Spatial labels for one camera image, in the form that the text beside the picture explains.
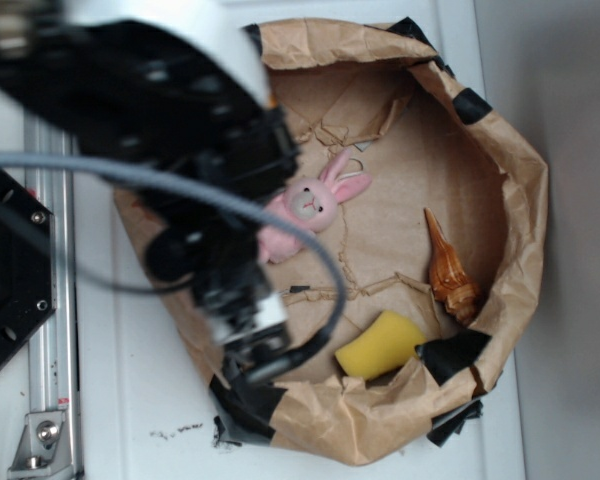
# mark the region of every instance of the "plush toy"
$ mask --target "plush toy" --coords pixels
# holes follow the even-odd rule
[[[344,149],[316,178],[304,178],[291,184],[275,197],[266,210],[307,232],[317,233],[333,223],[338,204],[359,195],[371,184],[371,176],[359,172],[338,177],[351,157]],[[280,263],[298,253],[303,247],[295,237],[267,226],[258,234],[260,261]]]

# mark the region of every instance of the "black tape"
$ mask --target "black tape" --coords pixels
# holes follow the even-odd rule
[[[453,99],[453,108],[465,125],[479,122],[493,110],[491,105],[470,88],[465,88]]]
[[[247,25],[243,28],[245,32],[249,35],[249,38],[253,41],[254,45],[258,49],[258,54],[262,55],[262,35],[260,34],[260,26],[252,23],[251,25]]]
[[[431,42],[418,24],[409,17],[400,20],[394,25],[391,25],[389,28],[387,28],[387,32],[396,33],[398,35],[402,35],[403,37],[414,38],[419,42],[426,43],[431,48],[435,48],[433,45],[431,45]]]
[[[248,385],[235,364],[226,365],[224,373],[230,390],[216,376],[209,386],[218,416],[226,429],[222,441],[269,445],[276,433],[269,421],[286,390],[272,385]]]
[[[454,433],[459,434],[467,420],[482,416],[482,402],[473,399],[463,406],[433,419],[433,429],[427,434],[429,441],[442,447]]]
[[[416,353],[438,385],[442,385],[459,371],[473,365],[489,340],[489,335],[468,329],[446,340],[418,345]]]
[[[418,24],[409,17],[407,17],[403,20],[400,20],[398,23],[387,28],[387,32],[395,33],[395,34],[401,35],[403,37],[413,38],[415,40],[418,40],[419,42],[429,45],[434,50],[436,49],[431,44],[431,42],[429,41],[427,36],[424,34],[422,29],[418,26]],[[452,77],[455,78],[453,70],[451,70],[451,67],[444,62],[444,60],[442,59],[442,57],[440,55],[436,55],[433,58],[433,61],[435,62],[435,64],[438,66],[438,68],[440,70],[446,71],[449,75],[451,75]]]

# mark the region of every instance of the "paper bag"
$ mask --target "paper bag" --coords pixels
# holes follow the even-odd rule
[[[500,115],[455,80],[409,19],[388,30],[304,19],[249,31],[301,144],[298,177],[316,176],[333,154],[351,146],[374,180],[341,205],[335,224],[319,235],[348,283],[345,314],[330,343],[275,384],[229,388],[222,351],[189,294],[164,298],[210,385],[219,426],[234,441],[352,465],[375,461],[428,432],[441,444],[478,412],[477,399],[494,388],[538,302],[547,167]],[[133,195],[120,191],[116,202],[142,252],[162,225]],[[427,284],[425,207],[484,292],[468,329],[444,312]],[[294,345],[302,344],[333,305],[329,278],[308,251],[267,268],[280,291],[308,287],[284,295]],[[383,310],[419,325],[428,339],[421,358],[373,382],[344,376],[334,351]]]

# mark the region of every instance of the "brown conch shell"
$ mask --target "brown conch shell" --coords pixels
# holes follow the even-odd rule
[[[478,314],[480,288],[464,271],[455,249],[446,241],[440,224],[428,208],[424,209],[431,236],[433,256],[429,265],[429,283],[436,300],[444,302],[448,313],[463,326]]]

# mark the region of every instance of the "brown paper bag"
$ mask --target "brown paper bag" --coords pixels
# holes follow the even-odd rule
[[[288,20],[252,27],[251,33],[261,38],[274,93],[301,142],[299,177],[315,176],[343,146],[371,142],[364,151],[352,148],[374,177],[372,186],[342,205],[335,224],[319,237],[346,276],[347,308],[318,355],[274,386],[245,396],[235,385],[226,387],[222,352],[210,342],[188,293],[165,297],[164,303],[210,384],[222,421],[233,422],[234,440],[253,434],[274,446],[369,463],[495,386],[538,301],[547,167],[506,121],[453,78],[409,20],[391,31]],[[159,220],[126,192],[118,192],[116,202],[142,252],[162,228]],[[425,207],[435,212],[485,292],[484,306],[466,331],[434,301],[427,284]],[[281,291],[310,286],[284,296],[299,345],[333,305],[329,278],[307,251],[268,268]],[[421,352],[424,361],[412,359],[367,384],[345,377],[334,351],[389,309],[411,318],[431,341]],[[441,351],[461,357],[451,373]],[[252,403],[244,400],[249,396]]]

